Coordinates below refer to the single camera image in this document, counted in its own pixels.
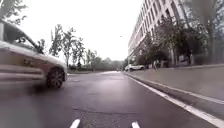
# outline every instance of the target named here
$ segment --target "road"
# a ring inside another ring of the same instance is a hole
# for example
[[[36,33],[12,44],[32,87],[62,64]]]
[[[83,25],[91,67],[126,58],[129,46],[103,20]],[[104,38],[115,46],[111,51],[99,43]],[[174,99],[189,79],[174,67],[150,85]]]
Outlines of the road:
[[[71,75],[60,90],[1,85],[1,128],[214,128],[119,72]]]

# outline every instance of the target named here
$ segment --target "white car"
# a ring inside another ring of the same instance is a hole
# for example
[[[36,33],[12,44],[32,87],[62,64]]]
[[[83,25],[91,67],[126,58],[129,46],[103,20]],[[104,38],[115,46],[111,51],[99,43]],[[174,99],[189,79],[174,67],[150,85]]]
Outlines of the white car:
[[[125,67],[125,71],[134,71],[134,70],[144,70],[145,66],[144,65],[128,65]]]
[[[64,63],[44,55],[23,31],[0,19],[0,82],[41,80],[60,88],[66,78]]]

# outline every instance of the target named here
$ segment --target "car wheel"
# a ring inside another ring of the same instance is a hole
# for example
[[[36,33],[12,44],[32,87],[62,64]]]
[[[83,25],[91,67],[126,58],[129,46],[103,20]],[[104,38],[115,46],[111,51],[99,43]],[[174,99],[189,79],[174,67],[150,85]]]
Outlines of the car wheel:
[[[48,87],[55,89],[61,88],[64,80],[64,72],[61,69],[52,69],[47,77]]]

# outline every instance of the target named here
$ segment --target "overcast sky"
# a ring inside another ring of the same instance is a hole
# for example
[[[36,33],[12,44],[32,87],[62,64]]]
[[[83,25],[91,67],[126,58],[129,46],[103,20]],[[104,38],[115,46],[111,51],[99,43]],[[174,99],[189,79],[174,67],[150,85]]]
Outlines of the overcast sky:
[[[123,60],[142,0],[24,0],[21,28],[35,41],[50,42],[56,24],[74,27],[86,48],[102,58]]]

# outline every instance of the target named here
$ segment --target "car window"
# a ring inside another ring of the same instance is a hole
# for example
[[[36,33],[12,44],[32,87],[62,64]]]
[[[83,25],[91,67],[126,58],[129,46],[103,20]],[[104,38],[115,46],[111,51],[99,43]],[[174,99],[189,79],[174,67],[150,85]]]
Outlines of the car window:
[[[19,47],[36,51],[34,45],[29,41],[23,32],[7,24],[5,24],[4,27],[4,41]]]

